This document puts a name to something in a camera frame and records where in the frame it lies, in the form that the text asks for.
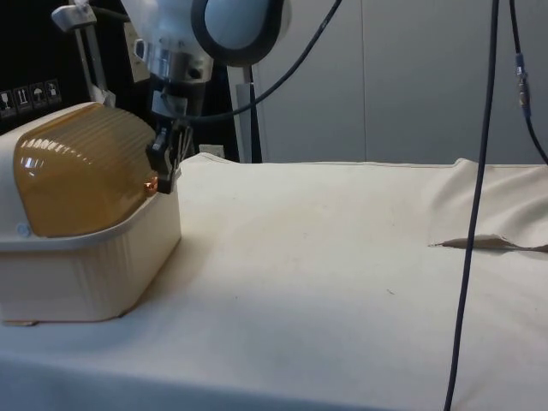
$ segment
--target ridged lid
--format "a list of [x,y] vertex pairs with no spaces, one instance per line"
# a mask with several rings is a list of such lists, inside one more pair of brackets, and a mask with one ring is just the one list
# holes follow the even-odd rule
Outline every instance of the ridged lid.
[[154,131],[123,110],[92,104],[23,134],[15,183],[35,235],[95,233],[131,216],[153,177]]

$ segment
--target small screw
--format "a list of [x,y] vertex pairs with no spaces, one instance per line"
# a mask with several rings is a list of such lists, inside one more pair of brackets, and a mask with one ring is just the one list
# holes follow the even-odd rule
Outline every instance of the small screw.
[[21,237],[28,238],[31,236],[32,231],[28,225],[24,223],[19,223],[17,224],[17,234],[19,234]]

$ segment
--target black panel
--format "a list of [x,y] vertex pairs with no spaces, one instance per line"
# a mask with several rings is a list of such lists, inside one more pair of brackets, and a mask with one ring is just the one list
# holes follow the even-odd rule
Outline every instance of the black panel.
[[[0,134],[89,100],[76,40],[62,33],[50,18],[51,11],[64,4],[58,0],[2,1],[0,110],[6,108],[2,94],[7,91],[24,92],[29,104],[20,105],[15,116],[0,118]],[[49,99],[38,98],[32,104],[31,90],[45,88],[49,80],[57,81],[58,90]]]

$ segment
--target orange translucent lid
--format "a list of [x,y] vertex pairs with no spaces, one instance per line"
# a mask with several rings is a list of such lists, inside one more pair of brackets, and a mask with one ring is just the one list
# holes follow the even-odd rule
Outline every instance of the orange translucent lid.
[[15,184],[33,233],[95,233],[123,222],[146,200],[154,131],[123,110],[88,105],[23,134]]

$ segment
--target sticker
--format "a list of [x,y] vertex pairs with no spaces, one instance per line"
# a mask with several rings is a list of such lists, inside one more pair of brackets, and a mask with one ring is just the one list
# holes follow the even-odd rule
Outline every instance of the sticker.
[[41,109],[48,105],[48,98],[45,95],[44,83],[36,83],[30,86],[31,99],[35,109]]
[[33,109],[31,93],[28,91],[28,87],[14,88],[14,97],[17,111],[20,113],[25,113]]
[[57,80],[48,80],[45,82],[45,96],[49,104],[61,103],[61,92]]
[[8,118],[17,115],[14,96],[11,90],[0,92],[0,118]]

